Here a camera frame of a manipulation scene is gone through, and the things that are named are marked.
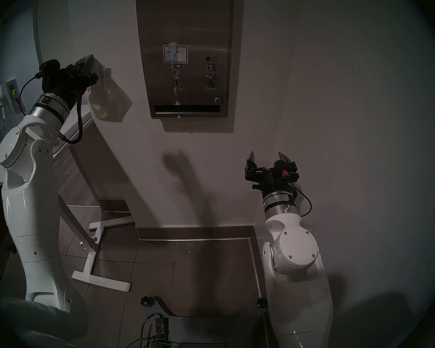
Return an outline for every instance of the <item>green cable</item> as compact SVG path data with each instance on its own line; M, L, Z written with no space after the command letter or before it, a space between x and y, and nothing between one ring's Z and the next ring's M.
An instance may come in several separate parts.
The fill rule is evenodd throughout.
M145 340L147 340L149 342L153 342L151 339L148 339L148 338L143 338L143 339L145 339ZM177 346L175 346L174 344L171 344L171 343L158 342L158 341L154 341L154 343L155 344L164 344L165 346L171 346L171 347L174 347L174 348L178 348Z
M129 343L129 344L127 345L126 348L129 348L131 345L133 345L135 342L138 342L139 340L140 340L140 338L137 338L137 339L134 340L132 343ZM143 340L143 341L153 342L151 339L148 339L148 338L142 338L142 340ZM174 347L174 348L178 348L177 346L175 346L175 345L173 345L173 344L171 344L171 343L158 342L158 341L156 341L155 343L157 343L157 344L164 344L164 345L166 345L166 346L171 346L171 347Z

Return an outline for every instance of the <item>stainless steel dispenser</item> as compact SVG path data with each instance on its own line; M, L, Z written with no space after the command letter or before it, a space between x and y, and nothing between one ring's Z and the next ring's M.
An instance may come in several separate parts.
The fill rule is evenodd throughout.
M234 0L137 0L152 118L227 117Z

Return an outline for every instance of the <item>dispenser label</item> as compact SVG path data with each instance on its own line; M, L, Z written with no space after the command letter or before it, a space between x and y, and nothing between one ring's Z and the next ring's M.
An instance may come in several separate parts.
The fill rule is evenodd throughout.
M163 61L171 63L169 58L169 46L163 46ZM187 46L177 46L177 61L175 63L187 63L188 61L188 47Z

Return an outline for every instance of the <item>black knob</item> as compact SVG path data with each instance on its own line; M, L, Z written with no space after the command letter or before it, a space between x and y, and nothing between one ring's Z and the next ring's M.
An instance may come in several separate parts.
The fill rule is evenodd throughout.
M258 298L258 300L256 301L256 306L259 309L266 308L268 306L268 301L266 301L264 298Z
M155 299L153 297L143 297L142 299L140 299L140 304L143 305L144 307L151 307L155 304Z

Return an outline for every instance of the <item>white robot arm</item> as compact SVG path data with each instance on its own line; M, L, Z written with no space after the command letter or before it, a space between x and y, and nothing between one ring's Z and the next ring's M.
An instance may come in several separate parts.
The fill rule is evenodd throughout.
M314 236L300 225L295 162L280 152L279 158L274 167L258 168L251 152L245 167L245 179L262 192L274 238L261 250L269 317L279 347L327 347L333 314L327 275Z
M84 57L60 69L56 60L43 63L43 94L22 122L0 144L6 168L3 209L26 275L25 301L3 300L2 308L15 327L61 339L81 338L88 330L83 298L63 269L58 249L59 205L52 171L52 148L59 130L77 102L82 137L81 97L98 77L90 73L94 58Z

